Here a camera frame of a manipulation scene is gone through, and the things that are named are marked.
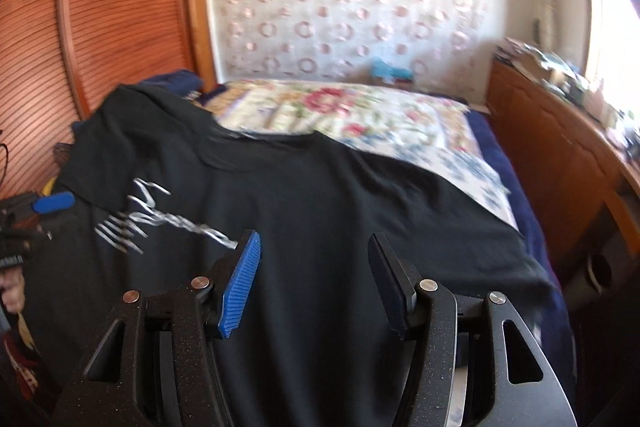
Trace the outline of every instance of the metal screw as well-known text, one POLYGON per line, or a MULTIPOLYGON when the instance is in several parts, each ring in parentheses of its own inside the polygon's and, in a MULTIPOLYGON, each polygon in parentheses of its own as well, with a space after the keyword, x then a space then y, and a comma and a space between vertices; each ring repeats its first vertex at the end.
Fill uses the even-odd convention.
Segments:
POLYGON ((196 290, 202 290, 209 286, 209 277, 205 277, 204 275, 200 275, 199 277, 194 277, 191 280, 191 287, 196 290))
POLYGON ((438 289, 438 283, 432 279, 422 279, 420 281, 420 288, 426 292, 434 292, 438 289))
POLYGON ((140 293, 137 290, 129 290, 122 296, 122 300, 127 304, 133 304, 138 299, 140 299, 140 293))
POLYGON ((491 299, 491 302, 495 304, 504 304, 507 302, 507 297, 504 296, 504 293, 500 292, 489 293, 489 298, 491 299))

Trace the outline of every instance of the wooden desk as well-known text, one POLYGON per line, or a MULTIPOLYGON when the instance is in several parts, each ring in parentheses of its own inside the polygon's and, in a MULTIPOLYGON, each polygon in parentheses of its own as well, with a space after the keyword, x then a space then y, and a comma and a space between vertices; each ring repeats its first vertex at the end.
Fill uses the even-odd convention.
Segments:
POLYGON ((640 253, 640 172, 594 120, 497 61, 486 103, 492 129, 542 225, 554 267, 575 266, 580 241, 605 209, 630 252, 640 253))

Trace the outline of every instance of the cable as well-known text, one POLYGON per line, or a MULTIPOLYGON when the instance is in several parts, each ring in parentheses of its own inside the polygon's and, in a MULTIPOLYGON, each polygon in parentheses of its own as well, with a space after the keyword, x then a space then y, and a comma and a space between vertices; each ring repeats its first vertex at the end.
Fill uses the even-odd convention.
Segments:
POLYGON ((6 143, 0 143, 0 148, 4 149, 5 156, 4 169, 2 170, 2 177, 0 177, 0 188, 2 188, 2 184, 6 178, 6 170, 9 166, 9 147, 7 147, 6 143))

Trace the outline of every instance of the floral bedspread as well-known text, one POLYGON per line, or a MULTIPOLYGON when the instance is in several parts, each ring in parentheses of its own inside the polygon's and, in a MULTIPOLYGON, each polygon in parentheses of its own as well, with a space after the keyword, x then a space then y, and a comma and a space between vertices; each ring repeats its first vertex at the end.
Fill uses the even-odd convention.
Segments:
POLYGON ((206 104, 228 129, 277 134, 318 130, 358 150, 439 174, 516 228, 498 174, 482 160, 465 105, 387 87, 239 80, 206 104))

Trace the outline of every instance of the wooden wardrobe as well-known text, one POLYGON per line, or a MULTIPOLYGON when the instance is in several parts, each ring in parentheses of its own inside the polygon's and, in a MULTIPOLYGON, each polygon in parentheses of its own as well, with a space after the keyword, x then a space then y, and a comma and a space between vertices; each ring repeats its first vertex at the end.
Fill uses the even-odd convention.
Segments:
POLYGON ((187 0, 0 0, 0 198, 42 188, 53 145, 118 84, 194 70, 189 12, 187 0))

